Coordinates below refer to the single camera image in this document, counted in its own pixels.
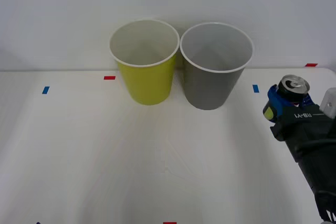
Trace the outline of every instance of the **gray paper cup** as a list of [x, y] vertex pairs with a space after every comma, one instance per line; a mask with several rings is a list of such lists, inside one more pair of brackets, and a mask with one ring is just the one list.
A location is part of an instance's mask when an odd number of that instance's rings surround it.
[[245, 66], [254, 45], [242, 30], [223, 23], [189, 28], [180, 43], [184, 57], [184, 93], [201, 110], [222, 106]]

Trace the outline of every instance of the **blue tape marker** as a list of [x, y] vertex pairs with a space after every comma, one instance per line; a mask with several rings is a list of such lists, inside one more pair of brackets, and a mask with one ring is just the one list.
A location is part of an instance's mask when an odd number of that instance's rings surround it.
[[49, 86], [45, 86], [44, 89], [43, 89], [42, 94], [47, 94], [48, 91], [49, 91], [49, 88], [50, 88]]
[[253, 91], [255, 92], [255, 93], [259, 93], [259, 88], [258, 88], [258, 85], [252, 85], [253, 86]]

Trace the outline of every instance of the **white table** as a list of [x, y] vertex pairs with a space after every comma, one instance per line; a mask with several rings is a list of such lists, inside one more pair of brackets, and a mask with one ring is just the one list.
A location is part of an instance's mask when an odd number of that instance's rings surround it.
[[224, 106], [202, 111], [178, 76], [166, 101], [145, 106], [116, 71], [0, 72], [0, 223], [319, 224], [262, 114], [290, 73], [318, 104], [336, 87], [327, 69], [246, 69]]

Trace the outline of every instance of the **yellow paper cup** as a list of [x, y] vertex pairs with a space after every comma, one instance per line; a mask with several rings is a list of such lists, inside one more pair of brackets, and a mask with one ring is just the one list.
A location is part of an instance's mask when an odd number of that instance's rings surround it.
[[137, 20], [114, 32], [111, 53], [136, 102], [154, 105], [169, 96], [179, 44], [174, 27], [159, 20]]

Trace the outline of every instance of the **paper cup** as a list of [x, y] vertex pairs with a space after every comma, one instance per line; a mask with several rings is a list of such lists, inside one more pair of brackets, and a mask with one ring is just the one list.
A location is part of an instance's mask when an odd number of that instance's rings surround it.
[[152, 19], [128, 23], [112, 35], [111, 53], [136, 102], [154, 105], [169, 96], [179, 44], [171, 25]]
[[181, 38], [184, 61], [184, 93], [191, 105], [202, 110], [222, 106], [245, 66], [254, 45], [240, 29], [223, 23], [202, 23]]

